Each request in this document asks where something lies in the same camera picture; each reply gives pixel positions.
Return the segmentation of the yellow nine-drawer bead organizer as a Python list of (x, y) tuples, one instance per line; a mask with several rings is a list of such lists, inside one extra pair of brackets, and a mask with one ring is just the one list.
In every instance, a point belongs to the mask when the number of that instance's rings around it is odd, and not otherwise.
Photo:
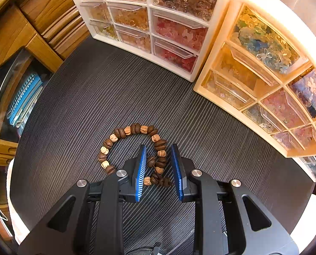
[(289, 27), (295, 16), (257, 0), (231, 0), (195, 91), (285, 157), (316, 155), (316, 50)]

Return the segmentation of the blue spiral notebooks stack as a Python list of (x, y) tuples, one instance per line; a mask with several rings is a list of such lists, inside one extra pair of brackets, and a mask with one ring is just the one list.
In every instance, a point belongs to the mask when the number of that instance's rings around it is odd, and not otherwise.
[(7, 120), (13, 127), (20, 128), (30, 108), (43, 90), (43, 81), (36, 72), (25, 78), (7, 109)]

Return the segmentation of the white nine-drawer bead organizer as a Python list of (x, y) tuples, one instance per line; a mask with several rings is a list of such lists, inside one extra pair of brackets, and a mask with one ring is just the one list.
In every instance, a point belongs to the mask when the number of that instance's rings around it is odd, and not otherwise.
[(229, 0), (73, 0), (91, 36), (192, 82)]

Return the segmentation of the clear small drawer organizer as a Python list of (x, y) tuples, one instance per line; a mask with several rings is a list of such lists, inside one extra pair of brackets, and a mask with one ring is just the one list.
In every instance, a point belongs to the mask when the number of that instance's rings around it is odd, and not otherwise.
[(316, 156), (293, 158), (293, 160), (316, 183)]

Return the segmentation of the wooden drawer cabinet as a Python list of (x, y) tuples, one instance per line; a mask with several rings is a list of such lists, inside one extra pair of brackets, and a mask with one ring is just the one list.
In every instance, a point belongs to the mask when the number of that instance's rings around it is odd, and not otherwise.
[(89, 36), (73, 0), (0, 0), (0, 166), (13, 159), (17, 140), (1, 138), (11, 99), (38, 63), (55, 73)]

